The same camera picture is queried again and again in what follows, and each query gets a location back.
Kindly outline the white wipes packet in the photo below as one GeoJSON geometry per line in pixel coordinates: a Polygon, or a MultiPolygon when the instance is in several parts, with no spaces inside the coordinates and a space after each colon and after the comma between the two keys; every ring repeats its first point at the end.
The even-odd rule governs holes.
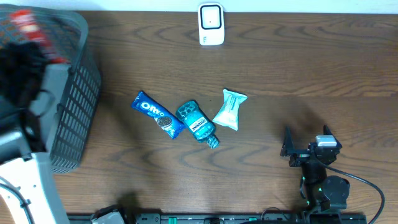
{"type": "Polygon", "coordinates": [[[239,124],[239,106],[246,101],[247,98],[248,97],[242,93],[224,89],[223,105],[212,122],[237,131],[239,124]]]}

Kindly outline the blue mouthwash bottle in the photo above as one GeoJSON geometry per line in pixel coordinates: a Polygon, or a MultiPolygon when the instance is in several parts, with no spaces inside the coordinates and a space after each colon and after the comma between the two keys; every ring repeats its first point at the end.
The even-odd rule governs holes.
{"type": "Polygon", "coordinates": [[[188,128],[198,142],[206,142],[211,149],[219,146],[216,127],[194,100],[187,101],[176,111],[176,117],[188,128]]]}

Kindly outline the blue Oreo pack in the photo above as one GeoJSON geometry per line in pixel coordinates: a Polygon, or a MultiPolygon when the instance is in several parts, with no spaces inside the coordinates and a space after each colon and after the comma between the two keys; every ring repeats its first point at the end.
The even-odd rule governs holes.
{"type": "Polygon", "coordinates": [[[179,119],[144,91],[137,94],[135,100],[131,103],[131,108],[154,119],[171,139],[175,139],[185,129],[185,125],[179,119]]]}

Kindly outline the red coffee stick sachet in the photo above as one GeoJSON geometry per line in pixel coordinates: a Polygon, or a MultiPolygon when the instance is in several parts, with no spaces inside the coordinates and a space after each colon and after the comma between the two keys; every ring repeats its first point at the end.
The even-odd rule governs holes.
{"type": "Polygon", "coordinates": [[[50,60],[51,64],[68,63],[69,61],[60,56],[50,39],[40,28],[34,13],[30,9],[20,9],[9,15],[11,22],[17,27],[27,40],[39,46],[43,55],[50,60]]]}

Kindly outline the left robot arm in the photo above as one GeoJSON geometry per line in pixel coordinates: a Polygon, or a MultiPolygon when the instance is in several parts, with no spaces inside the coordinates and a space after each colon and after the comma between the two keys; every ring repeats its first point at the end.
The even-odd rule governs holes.
{"type": "Polygon", "coordinates": [[[30,110],[48,64],[33,42],[1,49],[1,197],[15,223],[69,223],[30,110]]]}

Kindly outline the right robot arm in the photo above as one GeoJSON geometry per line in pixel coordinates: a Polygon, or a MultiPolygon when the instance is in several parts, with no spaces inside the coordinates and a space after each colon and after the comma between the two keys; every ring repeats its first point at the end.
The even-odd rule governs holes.
{"type": "Polygon", "coordinates": [[[280,155],[289,158],[289,166],[301,168],[300,194],[308,201],[309,209],[330,212],[347,207],[350,183],[326,173],[326,168],[336,161],[341,148],[341,143],[326,125],[323,134],[316,136],[306,149],[296,149],[290,129],[285,129],[280,155]]]}

